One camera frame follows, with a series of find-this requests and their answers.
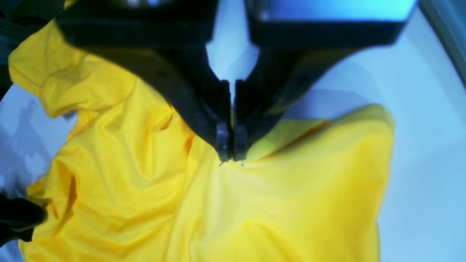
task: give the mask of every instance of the black object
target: black object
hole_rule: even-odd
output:
[[[239,161],[329,68],[363,48],[393,43],[415,4],[410,0],[411,6],[392,20],[383,13],[379,20],[351,21],[257,15],[280,1],[247,1],[250,38],[260,56],[251,75],[236,82],[233,114],[228,82],[213,74],[205,49],[218,0],[172,0],[151,8],[80,0],[58,17],[58,24],[71,44],[125,67],[157,89],[221,161]]]
[[[0,247],[7,242],[32,240],[34,227],[44,222],[45,211],[25,199],[10,200],[0,194]]]

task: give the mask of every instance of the white surface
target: white surface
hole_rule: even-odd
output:
[[[222,2],[208,46],[222,79],[247,77],[257,59],[245,22],[235,21],[242,8],[242,1]],[[287,117],[336,119],[374,102],[397,122],[379,216],[382,262],[466,261],[466,92],[419,11],[396,45],[342,61]],[[10,195],[23,192],[44,173],[74,123],[75,116],[47,118],[37,98],[13,87],[0,103],[0,186]],[[21,261],[18,254],[12,243],[0,249],[0,262]]]
[[[25,197],[46,172],[76,124],[76,114],[51,119],[37,97],[13,85],[0,102],[0,192]],[[18,241],[0,248],[0,262],[20,262]]]

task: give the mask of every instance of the metal frame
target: metal frame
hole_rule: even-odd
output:
[[[421,0],[419,7],[466,87],[466,1]]]

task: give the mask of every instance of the yellow shirt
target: yellow shirt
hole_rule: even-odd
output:
[[[78,123],[31,201],[27,262],[375,262],[394,123],[380,105],[283,120],[242,167],[141,79],[65,43],[55,22],[9,59],[51,117]]]

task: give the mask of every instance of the yellow cloth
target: yellow cloth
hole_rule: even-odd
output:
[[[219,167],[154,89],[67,45],[54,22],[10,56],[12,80],[78,123],[29,197],[48,219],[27,262],[375,262],[394,123],[380,105],[283,120],[244,167]]]

